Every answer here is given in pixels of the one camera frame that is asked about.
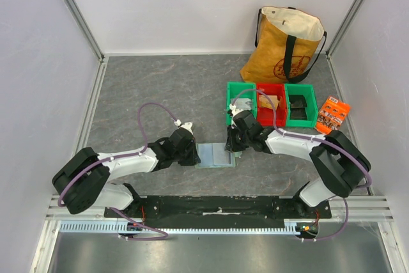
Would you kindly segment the light green card holder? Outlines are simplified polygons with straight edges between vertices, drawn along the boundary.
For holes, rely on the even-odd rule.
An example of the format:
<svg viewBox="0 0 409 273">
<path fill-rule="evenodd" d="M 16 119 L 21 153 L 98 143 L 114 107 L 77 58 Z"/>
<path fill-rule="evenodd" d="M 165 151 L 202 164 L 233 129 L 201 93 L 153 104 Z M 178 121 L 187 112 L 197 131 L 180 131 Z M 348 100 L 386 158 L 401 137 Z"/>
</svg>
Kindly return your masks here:
<svg viewBox="0 0 409 273">
<path fill-rule="evenodd" d="M 228 152 L 224 143 L 199 143 L 196 145 L 200 163 L 195 165 L 196 169 L 208 168 L 234 168 L 236 158 L 240 158 L 242 152 Z"/>
</svg>

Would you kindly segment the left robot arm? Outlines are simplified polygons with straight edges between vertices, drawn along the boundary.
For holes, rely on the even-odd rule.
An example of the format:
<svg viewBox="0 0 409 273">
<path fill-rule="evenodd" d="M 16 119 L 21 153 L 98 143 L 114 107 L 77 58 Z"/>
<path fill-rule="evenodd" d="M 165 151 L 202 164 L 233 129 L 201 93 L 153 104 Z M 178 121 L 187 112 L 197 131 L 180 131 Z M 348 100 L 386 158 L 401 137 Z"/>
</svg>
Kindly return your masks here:
<svg viewBox="0 0 409 273">
<path fill-rule="evenodd" d="M 91 207 L 114 207 L 127 217 L 141 209 L 137 193 L 129 184 L 112 181 L 135 173 L 151 173 L 177 163 L 195 166 L 200 163 L 192 123 L 180 125 L 169 137 L 136 150 L 97 153 L 91 147 L 77 152 L 52 179 L 59 194 L 58 206 L 72 214 Z"/>
</svg>

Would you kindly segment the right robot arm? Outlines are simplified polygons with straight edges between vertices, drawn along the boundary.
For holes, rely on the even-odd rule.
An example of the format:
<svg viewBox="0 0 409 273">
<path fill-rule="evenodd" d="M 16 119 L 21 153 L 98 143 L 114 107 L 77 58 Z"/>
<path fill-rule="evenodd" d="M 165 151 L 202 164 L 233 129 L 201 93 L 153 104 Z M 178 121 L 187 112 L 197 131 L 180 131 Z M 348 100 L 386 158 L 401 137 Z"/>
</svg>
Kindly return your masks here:
<svg viewBox="0 0 409 273">
<path fill-rule="evenodd" d="M 312 162 L 319 178 L 305 184 L 293 201 L 294 213 L 309 217 L 323 201 L 334 196 L 347 198 L 361 187 L 371 184 L 371 164 L 359 149 L 340 131 L 327 135 L 297 134 L 276 127 L 262 127 L 249 110 L 229 110 L 226 150 L 288 155 Z"/>
</svg>

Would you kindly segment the silver cards in bin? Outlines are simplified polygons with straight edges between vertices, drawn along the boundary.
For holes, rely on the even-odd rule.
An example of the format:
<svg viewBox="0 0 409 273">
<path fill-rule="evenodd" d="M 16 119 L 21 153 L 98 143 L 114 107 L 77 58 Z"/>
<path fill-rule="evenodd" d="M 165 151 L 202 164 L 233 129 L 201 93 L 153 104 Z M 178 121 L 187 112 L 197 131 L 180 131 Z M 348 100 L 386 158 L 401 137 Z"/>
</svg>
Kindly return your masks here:
<svg viewBox="0 0 409 273">
<path fill-rule="evenodd" d="M 252 110 L 253 107 L 253 103 L 252 100 L 250 98 L 238 98 L 235 102 L 235 106 L 238 109 L 242 109 L 242 110 Z"/>
</svg>

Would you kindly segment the brown cards in bin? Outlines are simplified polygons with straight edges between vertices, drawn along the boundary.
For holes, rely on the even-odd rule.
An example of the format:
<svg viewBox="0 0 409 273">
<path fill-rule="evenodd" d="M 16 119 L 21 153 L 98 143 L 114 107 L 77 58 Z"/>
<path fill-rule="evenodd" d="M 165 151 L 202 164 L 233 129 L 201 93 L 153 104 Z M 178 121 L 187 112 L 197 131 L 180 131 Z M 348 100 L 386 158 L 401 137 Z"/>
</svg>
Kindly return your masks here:
<svg viewBox="0 0 409 273">
<path fill-rule="evenodd" d="M 280 105 L 280 99 L 276 95 L 269 95 L 267 97 L 264 95 L 260 95 L 258 105 L 260 108 L 277 110 Z"/>
</svg>

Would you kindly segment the black cards in bin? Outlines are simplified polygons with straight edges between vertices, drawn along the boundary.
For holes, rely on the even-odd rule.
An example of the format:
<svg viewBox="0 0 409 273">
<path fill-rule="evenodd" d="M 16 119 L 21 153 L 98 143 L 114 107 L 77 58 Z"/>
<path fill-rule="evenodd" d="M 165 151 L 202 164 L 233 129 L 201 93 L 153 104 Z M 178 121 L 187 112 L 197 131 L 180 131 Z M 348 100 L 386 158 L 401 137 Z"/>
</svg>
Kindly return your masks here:
<svg viewBox="0 0 409 273">
<path fill-rule="evenodd" d="M 289 118 L 291 120 L 306 120 L 306 108 L 307 102 L 303 95 L 289 96 Z"/>
</svg>

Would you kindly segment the red bin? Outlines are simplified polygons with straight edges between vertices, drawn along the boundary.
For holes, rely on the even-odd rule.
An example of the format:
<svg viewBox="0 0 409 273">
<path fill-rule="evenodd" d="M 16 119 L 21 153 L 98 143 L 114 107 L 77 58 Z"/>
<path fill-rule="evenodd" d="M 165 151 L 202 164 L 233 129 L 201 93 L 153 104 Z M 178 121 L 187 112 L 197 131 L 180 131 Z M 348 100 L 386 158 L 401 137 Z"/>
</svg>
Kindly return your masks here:
<svg viewBox="0 0 409 273">
<path fill-rule="evenodd" d="M 272 126 L 273 120 L 278 127 L 285 127 L 288 110 L 283 84 L 256 83 L 256 89 L 268 96 L 257 93 L 257 120 L 264 127 Z"/>
</svg>

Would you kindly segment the left green bin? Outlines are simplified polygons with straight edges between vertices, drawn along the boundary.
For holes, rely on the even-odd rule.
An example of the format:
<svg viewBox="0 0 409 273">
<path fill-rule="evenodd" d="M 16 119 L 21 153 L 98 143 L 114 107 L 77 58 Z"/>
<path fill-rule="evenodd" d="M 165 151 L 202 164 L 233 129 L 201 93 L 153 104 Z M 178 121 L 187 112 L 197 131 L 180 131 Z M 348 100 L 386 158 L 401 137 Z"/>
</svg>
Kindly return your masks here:
<svg viewBox="0 0 409 273">
<path fill-rule="evenodd" d="M 228 82 L 226 91 L 226 125 L 231 125 L 231 119 L 227 115 L 227 109 L 233 100 L 238 98 L 250 98 L 253 103 L 252 110 L 250 111 L 253 116 L 257 117 L 257 93 L 255 91 L 247 91 L 240 95 L 240 93 L 247 89 L 255 89 L 256 84 L 251 82 Z"/>
</svg>

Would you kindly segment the green bin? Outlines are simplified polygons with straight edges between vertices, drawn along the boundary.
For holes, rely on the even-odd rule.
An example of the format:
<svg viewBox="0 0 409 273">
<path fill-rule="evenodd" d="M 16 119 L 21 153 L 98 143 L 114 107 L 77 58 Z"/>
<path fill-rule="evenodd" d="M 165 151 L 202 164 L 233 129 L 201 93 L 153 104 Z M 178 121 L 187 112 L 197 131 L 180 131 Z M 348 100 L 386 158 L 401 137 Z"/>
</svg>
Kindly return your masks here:
<svg viewBox="0 0 409 273">
<path fill-rule="evenodd" d="M 238 98 L 250 98 L 253 103 L 252 110 L 250 111 L 253 116 L 257 117 L 257 93 L 255 91 L 247 91 L 240 95 L 240 93 L 247 89 L 255 89 L 256 84 L 251 82 L 228 82 L 226 91 L 226 125 L 231 125 L 231 119 L 227 115 L 227 109 L 233 100 Z"/>
<path fill-rule="evenodd" d="M 285 84 L 287 127 L 314 128 L 318 106 L 312 84 Z"/>
</svg>

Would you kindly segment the right green bin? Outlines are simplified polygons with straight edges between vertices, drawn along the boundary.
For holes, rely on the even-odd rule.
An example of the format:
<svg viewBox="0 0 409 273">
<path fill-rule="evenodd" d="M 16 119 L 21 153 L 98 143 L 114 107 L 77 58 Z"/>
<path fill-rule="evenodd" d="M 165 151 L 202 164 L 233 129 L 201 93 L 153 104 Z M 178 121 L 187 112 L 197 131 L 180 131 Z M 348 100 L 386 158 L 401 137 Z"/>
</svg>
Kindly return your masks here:
<svg viewBox="0 0 409 273">
<path fill-rule="evenodd" d="M 318 106 L 312 84 L 285 84 L 287 127 L 314 128 Z"/>
</svg>

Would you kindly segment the orange packet box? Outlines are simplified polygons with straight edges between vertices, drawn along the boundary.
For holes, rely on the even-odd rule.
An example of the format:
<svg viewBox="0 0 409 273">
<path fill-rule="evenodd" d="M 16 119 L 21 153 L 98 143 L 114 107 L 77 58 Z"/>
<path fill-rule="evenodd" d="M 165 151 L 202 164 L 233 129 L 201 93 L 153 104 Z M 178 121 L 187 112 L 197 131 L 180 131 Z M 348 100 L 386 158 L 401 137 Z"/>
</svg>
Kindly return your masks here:
<svg viewBox="0 0 409 273">
<path fill-rule="evenodd" d="M 318 113 L 315 129 L 321 134 L 339 130 L 350 110 L 350 105 L 329 96 Z"/>
</svg>

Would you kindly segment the yellow tote bag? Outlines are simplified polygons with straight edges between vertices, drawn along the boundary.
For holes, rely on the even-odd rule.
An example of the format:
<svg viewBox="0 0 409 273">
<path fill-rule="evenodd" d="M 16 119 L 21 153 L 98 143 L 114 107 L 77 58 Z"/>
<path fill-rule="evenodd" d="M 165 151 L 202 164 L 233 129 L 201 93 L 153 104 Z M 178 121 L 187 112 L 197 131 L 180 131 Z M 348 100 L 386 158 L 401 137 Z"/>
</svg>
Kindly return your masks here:
<svg viewBox="0 0 409 273">
<path fill-rule="evenodd" d="M 303 81 L 317 62 L 327 40 L 321 20 L 287 7 L 259 9 L 255 50 L 240 70 L 245 82 L 292 83 Z"/>
</svg>

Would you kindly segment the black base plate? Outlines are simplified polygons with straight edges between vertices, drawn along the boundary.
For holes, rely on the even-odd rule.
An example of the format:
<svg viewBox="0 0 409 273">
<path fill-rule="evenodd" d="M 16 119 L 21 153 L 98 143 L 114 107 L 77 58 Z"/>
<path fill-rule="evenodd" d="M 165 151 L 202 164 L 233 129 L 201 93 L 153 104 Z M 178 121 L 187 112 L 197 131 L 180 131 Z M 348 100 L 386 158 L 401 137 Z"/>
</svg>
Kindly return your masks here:
<svg viewBox="0 0 409 273">
<path fill-rule="evenodd" d="M 207 215 L 241 215 L 267 219 L 329 219 L 328 201 L 309 207 L 298 198 L 280 196 L 145 196 L 131 202 L 122 212 L 149 221 L 165 221 L 168 217 Z"/>
</svg>

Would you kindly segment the aluminium frame rail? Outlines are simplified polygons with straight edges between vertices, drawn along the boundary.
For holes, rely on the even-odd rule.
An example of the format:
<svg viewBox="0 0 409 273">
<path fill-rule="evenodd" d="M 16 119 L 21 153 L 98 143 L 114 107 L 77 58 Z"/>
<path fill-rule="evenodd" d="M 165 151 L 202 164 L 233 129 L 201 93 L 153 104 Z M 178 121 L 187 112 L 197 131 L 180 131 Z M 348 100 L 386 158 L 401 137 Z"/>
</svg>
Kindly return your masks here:
<svg viewBox="0 0 409 273">
<path fill-rule="evenodd" d="M 380 222 L 393 220 L 383 196 L 351 196 L 343 201 L 334 197 L 314 208 L 300 200 L 280 196 L 143 196 L 130 205 L 125 214 L 130 217 L 146 215 L 148 219 L 165 219 L 166 215 L 205 216 L 241 215 L 246 217 L 282 219 L 287 221 L 341 221 L 349 213 L 351 222 Z"/>
</svg>

